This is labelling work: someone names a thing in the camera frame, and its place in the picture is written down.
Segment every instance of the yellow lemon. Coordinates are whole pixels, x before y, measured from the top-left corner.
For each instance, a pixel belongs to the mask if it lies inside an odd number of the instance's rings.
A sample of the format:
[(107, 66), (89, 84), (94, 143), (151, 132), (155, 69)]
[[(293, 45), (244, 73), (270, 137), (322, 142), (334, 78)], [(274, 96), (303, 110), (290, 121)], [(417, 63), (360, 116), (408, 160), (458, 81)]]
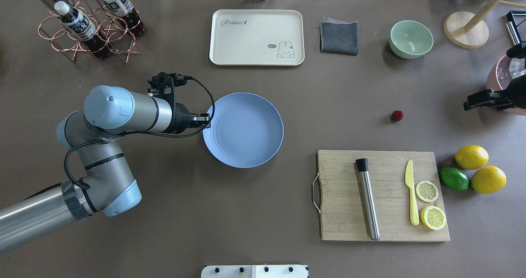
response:
[(431, 203), (438, 198), (438, 188), (430, 181), (419, 182), (415, 191), (417, 196), (424, 202)]
[(505, 185), (506, 175), (495, 166), (488, 166), (478, 170), (471, 179), (471, 187), (482, 194), (496, 192)]
[(486, 150), (478, 145), (466, 145), (455, 154), (455, 161), (464, 169), (475, 170), (484, 166), (489, 160)]
[(420, 219), (428, 229), (441, 229), (445, 226), (445, 212), (436, 206), (427, 206), (422, 209)]

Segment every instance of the round wooden base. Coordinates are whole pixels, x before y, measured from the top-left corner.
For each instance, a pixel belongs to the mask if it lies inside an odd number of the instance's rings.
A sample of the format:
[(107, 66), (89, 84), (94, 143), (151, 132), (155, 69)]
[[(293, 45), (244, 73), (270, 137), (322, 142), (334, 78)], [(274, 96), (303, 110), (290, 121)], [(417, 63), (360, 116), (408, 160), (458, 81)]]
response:
[(455, 12), (445, 18), (445, 35), (454, 44), (466, 49), (476, 49), (482, 47), (490, 36), (486, 22), (480, 21), (468, 32), (464, 31), (464, 26), (473, 18), (475, 14), (470, 12)]

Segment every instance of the green bowl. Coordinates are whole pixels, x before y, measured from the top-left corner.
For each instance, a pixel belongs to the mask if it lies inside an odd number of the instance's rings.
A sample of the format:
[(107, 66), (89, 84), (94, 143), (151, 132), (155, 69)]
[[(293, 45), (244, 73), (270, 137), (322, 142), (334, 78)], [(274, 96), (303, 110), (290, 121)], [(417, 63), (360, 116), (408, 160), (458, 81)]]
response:
[(415, 59), (431, 50), (433, 36), (422, 23), (400, 21), (391, 28), (389, 46), (396, 55), (405, 59)]

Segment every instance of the yellow knife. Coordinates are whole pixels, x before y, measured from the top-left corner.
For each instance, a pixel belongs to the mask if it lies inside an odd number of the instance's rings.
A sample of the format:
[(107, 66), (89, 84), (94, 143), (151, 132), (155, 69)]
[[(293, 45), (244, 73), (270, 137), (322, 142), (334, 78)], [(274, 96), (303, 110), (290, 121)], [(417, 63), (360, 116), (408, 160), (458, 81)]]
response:
[(409, 188), (409, 220), (411, 224), (418, 225), (418, 207), (415, 197), (415, 179), (413, 178), (413, 160), (407, 162), (406, 167), (406, 186)]

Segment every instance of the brown tabletop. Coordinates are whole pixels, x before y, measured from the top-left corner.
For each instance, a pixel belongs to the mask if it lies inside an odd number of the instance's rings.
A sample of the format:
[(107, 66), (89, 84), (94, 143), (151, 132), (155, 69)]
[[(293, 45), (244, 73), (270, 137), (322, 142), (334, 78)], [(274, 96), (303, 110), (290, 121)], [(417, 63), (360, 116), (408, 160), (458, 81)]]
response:
[[(146, 93), (159, 72), (200, 79), (216, 98), (248, 91), (280, 112), (284, 139), (269, 162), (236, 169), (208, 152), (202, 136), (132, 135), (120, 144), (143, 199), (114, 218), (97, 213), (0, 256), (1, 277), (199, 277), (205, 265), (307, 264), (321, 277), (524, 276), (524, 117), (492, 108), (464, 111), (510, 47), (498, 6), (490, 37), (476, 50), (452, 44), (447, 15), (477, 12), (487, 0), (134, 0), (148, 31), (128, 64), (80, 55), (70, 63), (37, 35), (38, 0), (0, 0), (0, 208), (67, 180), (58, 123), (81, 109), (90, 89)], [(218, 9), (294, 9), (303, 15), (305, 60), (297, 67), (220, 67), (208, 59)], [(357, 56), (321, 53), (319, 21), (360, 25)], [(430, 53), (404, 60), (389, 31), (412, 19), (434, 35)], [(178, 101), (209, 107), (195, 84)], [(392, 124), (389, 115), (404, 111)], [(503, 190), (477, 194), (442, 186), (451, 241), (322, 241), (310, 196), (318, 149), (434, 152), (453, 166), (460, 147), (485, 147), (488, 165), (508, 177)], [(72, 172), (84, 175), (77, 156)]]

